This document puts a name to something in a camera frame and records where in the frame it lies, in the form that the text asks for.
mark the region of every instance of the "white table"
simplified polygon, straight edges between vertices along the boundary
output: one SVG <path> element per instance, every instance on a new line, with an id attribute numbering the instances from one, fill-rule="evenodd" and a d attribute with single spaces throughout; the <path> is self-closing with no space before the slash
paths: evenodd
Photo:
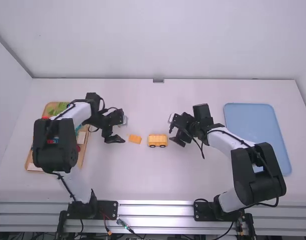
<path id="1" fill-rule="evenodd" d="M 48 102 L 82 99 L 87 92 L 98 93 L 107 107 L 123 108 L 128 126 L 115 127 L 115 133 L 125 139 L 127 134 L 143 137 L 141 145 L 107 145 L 99 132 L 92 133 L 82 169 L 97 198 L 118 200 L 120 217 L 138 233 L 220 234 L 230 225 L 194 222 L 190 206 L 196 198 L 211 201 L 233 187 L 231 163 L 222 153 L 205 147 L 203 160 L 193 143 L 185 148 L 173 142 L 166 148 L 146 145 L 149 134 L 168 132 L 170 113 L 192 114 L 193 105 L 208 103 L 214 122 L 225 124 L 226 103 L 271 104 L 293 172 L 285 177 L 287 194 L 281 198 L 281 207 L 254 207 L 249 211 L 254 213 L 259 235 L 306 236 L 306 107 L 294 80 L 33 81 L 0 165 L 0 231 L 55 231 L 58 214 L 67 208 L 69 198 L 54 176 L 24 169 L 33 123 Z M 105 232 L 102 221 L 88 220 L 84 224 L 86 232 Z M 114 222 L 110 224 L 113 232 L 124 231 Z M 79 221 L 69 220 L 66 230 L 78 232 Z"/>

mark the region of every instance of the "metal frame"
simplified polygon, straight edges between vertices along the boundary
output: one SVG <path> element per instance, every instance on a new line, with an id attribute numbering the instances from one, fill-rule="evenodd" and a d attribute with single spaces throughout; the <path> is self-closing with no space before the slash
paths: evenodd
<path id="1" fill-rule="evenodd" d="M 192 201 L 120 200 L 119 218 L 141 234 L 223 234 L 230 222 L 196 222 Z M 61 210 L 68 203 L 0 202 L 0 232 L 54 232 Z M 306 236 L 306 202 L 281 202 L 278 207 L 254 206 L 257 235 Z M 84 220 L 84 232 L 105 233 L 102 220 Z M 108 221 L 113 233 L 128 233 Z M 67 220 L 66 232 L 79 232 L 79 220 Z"/>

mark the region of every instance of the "orange block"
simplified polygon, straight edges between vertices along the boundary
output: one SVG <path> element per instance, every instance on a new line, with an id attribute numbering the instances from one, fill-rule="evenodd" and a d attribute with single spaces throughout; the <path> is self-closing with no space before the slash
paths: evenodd
<path id="1" fill-rule="evenodd" d="M 128 138 L 128 141 L 135 144 L 141 144 L 142 138 L 141 136 L 131 134 Z"/>

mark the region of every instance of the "green object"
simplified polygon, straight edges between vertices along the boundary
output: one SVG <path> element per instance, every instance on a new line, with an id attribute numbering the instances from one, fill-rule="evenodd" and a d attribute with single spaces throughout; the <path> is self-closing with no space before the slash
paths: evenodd
<path id="1" fill-rule="evenodd" d="M 62 111 L 64 111 L 67 108 L 68 104 L 69 104 L 69 102 L 62 101 L 62 102 L 59 102 L 56 107 L 51 107 L 50 106 L 46 110 L 47 114 L 51 117 L 56 116 L 56 115 L 60 114 Z"/>

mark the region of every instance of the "yellow toy car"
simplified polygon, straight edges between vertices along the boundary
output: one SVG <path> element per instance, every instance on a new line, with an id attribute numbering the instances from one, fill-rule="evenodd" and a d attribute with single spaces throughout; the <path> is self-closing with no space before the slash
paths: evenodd
<path id="1" fill-rule="evenodd" d="M 168 137 L 166 134 L 150 134 L 148 136 L 148 145 L 151 148 L 161 147 L 164 148 L 168 144 Z"/>

